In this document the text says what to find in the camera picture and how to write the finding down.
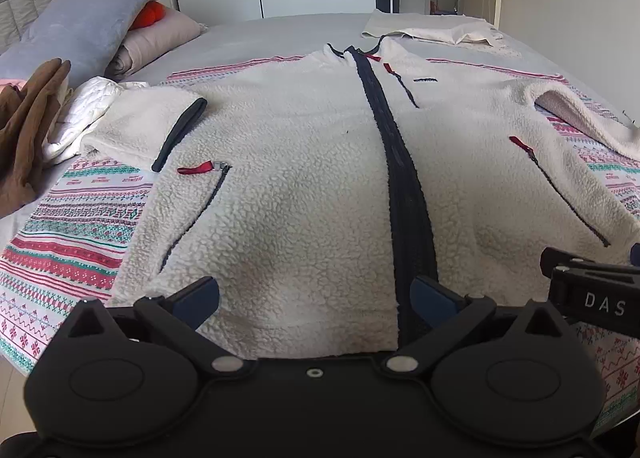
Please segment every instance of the brown fabric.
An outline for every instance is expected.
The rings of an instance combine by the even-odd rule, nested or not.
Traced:
[[[60,58],[41,64],[22,90],[0,93],[0,218],[32,202],[42,174],[42,142],[58,114],[56,97],[71,63]]]

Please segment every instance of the black mechanical device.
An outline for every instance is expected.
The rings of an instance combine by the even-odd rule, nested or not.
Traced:
[[[83,300],[25,384],[37,433],[2,456],[605,457],[589,438],[603,383],[562,314],[640,336],[640,270],[554,249],[541,268],[549,301],[523,308],[417,278],[428,334],[336,358],[249,361],[205,339],[212,278],[130,308]]]

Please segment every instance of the wooden floor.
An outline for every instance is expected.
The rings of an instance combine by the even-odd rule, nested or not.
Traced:
[[[0,442],[14,434],[34,430],[22,399],[25,379],[0,356]]]

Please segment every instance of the red strap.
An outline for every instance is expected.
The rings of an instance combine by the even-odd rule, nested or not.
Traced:
[[[203,162],[198,167],[179,167],[177,171],[181,175],[198,175],[200,173],[209,173],[210,171],[213,171],[213,162]]]
[[[533,148],[531,146],[527,146],[520,139],[518,139],[515,135],[512,135],[511,137],[509,137],[509,140],[513,144],[515,144],[516,146],[519,146],[520,148],[524,149],[530,155],[533,155]]]

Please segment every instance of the blue pillow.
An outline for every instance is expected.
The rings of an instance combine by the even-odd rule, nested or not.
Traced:
[[[0,56],[0,79],[28,80],[53,58],[71,61],[76,88],[104,69],[149,0],[52,0],[20,42]]]

